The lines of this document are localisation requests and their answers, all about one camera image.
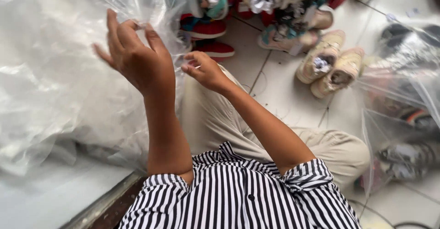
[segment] hand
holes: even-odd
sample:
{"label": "hand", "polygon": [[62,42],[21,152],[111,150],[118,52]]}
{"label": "hand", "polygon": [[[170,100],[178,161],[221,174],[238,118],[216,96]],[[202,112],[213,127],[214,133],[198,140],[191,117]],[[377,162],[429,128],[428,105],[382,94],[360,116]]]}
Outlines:
{"label": "hand", "polygon": [[153,93],[175,97],[173,60],[151,25],[145,28],[145,37],[151,49],[136,34],[138,25],[132,20],[119,24],[116,13],[111,9],[107,10],[107,27],[110,54],[94,44],[96,54],[120,72],[144,97]]}
{"label": "hand", "polygon": [[194,61],[192,64],[182,65],[182,71],[195,78],[195,80],[207,89],[221,94],[231,86],[236,86],[236,84],[223,73],[217,62],[211,59],[206,53],[194,51],[185,55],[184,58]]}

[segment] white tiled floor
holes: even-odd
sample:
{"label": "white tiled floor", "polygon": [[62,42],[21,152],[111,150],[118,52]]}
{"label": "white tiled floor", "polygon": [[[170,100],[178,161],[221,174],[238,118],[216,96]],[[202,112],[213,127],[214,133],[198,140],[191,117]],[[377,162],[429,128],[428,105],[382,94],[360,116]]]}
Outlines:
{"label": "white tiled floor", "polygon": [[[331,29],[342,29],[347,38],[344,49],[361,46],[374,53],[380,32],[388,24],[385,14],[392,13],[401,22],[440,23],[440,9],[433,0],[371,0],[361,3],[347,0],[334,13]],[[409,18],[407,11],[419,14]],[[236,49],[224,66],[235,75],[255,99],[288,125],[346,131],[362,139],[360,108],[351,88],[323,100],[313,97],[309,86],[294,78],[304,55],[267,51],[255,42],[263,29],[258,16],[250,20],[231,19],[228,33],[220,39]],[[362,190],[346,194],[382,214],[391,223],[417,221],[432,228],[440,226],[440,171],[432,171],[418,183],[392,183],[369,199]],[[353,204],[365,228],[390,228],[378,223],[378,216]]]}

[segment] black and white striped shirt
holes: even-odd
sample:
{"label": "black and white striped shirt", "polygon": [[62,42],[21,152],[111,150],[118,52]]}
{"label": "black and white striped shirt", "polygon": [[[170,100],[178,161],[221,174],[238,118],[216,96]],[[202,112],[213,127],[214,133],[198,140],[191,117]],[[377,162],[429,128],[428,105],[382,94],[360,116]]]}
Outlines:
{"label": "black and white striped shirt", "polygon": [[193,165],[190,187],[173,174],[149,177],[120,229],[361,228],[320,159],[281,176],[274,163],[246,160],[225,142]]}

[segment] rolled-up sleeve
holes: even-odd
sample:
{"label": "rolled-up sleeve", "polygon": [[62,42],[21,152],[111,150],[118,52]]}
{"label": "rolled-up sleeve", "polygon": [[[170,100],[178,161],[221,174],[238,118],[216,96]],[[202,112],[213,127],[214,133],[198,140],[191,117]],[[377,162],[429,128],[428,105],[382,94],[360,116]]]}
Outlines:
{"label": "rolled-up sleeve", "polygon": [[308,220],[322,229],[360,229],[359,219],[321,159],[300,164],[283,176]]}
{"label": "rolled-up sleeve", "polygon": [[184,179],[174,174],[149,177],[122,218],[119,228],[162,228],[173,207],[188,193],[188,189]]}

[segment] plastic sheet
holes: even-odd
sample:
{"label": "plastic sheet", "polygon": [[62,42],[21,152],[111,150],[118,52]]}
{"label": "plastic sheet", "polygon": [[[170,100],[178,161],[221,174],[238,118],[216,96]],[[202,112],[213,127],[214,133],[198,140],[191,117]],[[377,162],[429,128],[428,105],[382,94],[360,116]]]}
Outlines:
{"label": "plastic sheet", "polygon": [[[178,105],[185,46],[177,31],[184,5],[185,0],[0,0],[0,169],[23,175],[49,154],[72,164],[80,146],[143,170],[143,98],[90,45],[106,46],[107,7],[120,21],[151,23],[173,57]],[[139,36],[147,45],[143,32]]]}
{"label": "plastic sheet", "polygon": [[421,179],[440,165],[440,27],[392,23],[354,84],[363,107],[369,195],[391,180]]}

